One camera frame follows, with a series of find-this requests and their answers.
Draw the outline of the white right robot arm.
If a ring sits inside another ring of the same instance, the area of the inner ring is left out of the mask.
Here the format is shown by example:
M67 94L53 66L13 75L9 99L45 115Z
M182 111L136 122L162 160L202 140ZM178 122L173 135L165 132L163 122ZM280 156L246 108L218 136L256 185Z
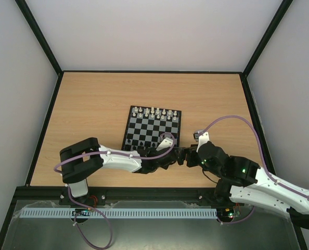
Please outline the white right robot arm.
M214 191L219 203L230 201L267 209L309 230L308 189L271 174L245 157L227 155L210 141L207 132L195 132L194 139L198 144L186 158L219 178Z

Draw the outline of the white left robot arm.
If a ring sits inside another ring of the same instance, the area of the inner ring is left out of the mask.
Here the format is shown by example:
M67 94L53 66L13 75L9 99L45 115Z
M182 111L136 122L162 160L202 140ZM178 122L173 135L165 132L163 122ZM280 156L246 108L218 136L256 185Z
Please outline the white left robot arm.
M88 194L87 178L99 169L148 174L159 168L167 169L174 163L182 165L186 149L174 144L175 140L167 136L156 148L120 151L100 145L97 138L90 137L62 149L60 163L54 170L62 175L71 195L79 198Z

